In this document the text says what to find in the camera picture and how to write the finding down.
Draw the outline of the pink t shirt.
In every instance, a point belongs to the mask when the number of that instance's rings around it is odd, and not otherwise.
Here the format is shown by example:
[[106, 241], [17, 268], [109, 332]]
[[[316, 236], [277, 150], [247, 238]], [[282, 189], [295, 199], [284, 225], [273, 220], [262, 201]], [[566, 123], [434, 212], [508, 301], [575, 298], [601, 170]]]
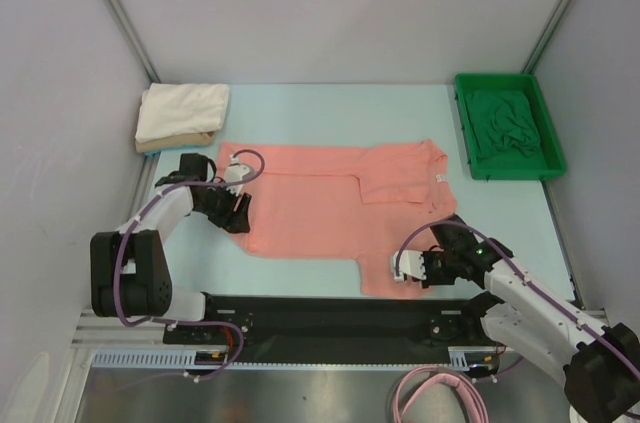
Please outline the pink t shirt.
[[418, 227], [456, 211], [448, 157], [431, 140], [375, 147], [256, 145], [263, 173], [246, 189], [250, 231], [233, 236], [271, 259], [354, 260], [364, 294], [415, 299], [391, 258]]

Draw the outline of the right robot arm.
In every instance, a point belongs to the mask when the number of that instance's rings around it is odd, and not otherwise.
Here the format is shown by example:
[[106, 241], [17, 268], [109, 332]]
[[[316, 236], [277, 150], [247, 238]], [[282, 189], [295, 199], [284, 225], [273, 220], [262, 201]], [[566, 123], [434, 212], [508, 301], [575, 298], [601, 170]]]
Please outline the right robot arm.
[[427, 267], [476, 283], [479, 309], [463, 316], [473, 344], [502, 343], [538, 367], [564, 391], [587, 422], [631, 416], [639, 403], [639, 338], [556, 297], [504, 245], [458, 216], [427, 224], [442, 252], [423, 254]]

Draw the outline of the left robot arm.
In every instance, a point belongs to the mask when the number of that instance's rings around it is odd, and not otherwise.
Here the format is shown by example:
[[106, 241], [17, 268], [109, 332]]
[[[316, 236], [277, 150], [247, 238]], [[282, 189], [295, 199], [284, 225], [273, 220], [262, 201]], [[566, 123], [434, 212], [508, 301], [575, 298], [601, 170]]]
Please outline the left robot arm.
[[194, 212], [229, 234], [247, 234], [252, 196], [243, 187], [264, 169], [262, 155], [249, 149], [233, 153], [223, 175], [211, 158], [183, 154], [179, 168], [156, 182], [152, 197], [137, 213], [117, 229], [92, 237], [94, 314], [117, 318], [127, 327], [186, 324], [197, 341], [214, 340], [221, 330], [220, 317], [206, 309], [206, 293], [173, 285], [164, 244]]

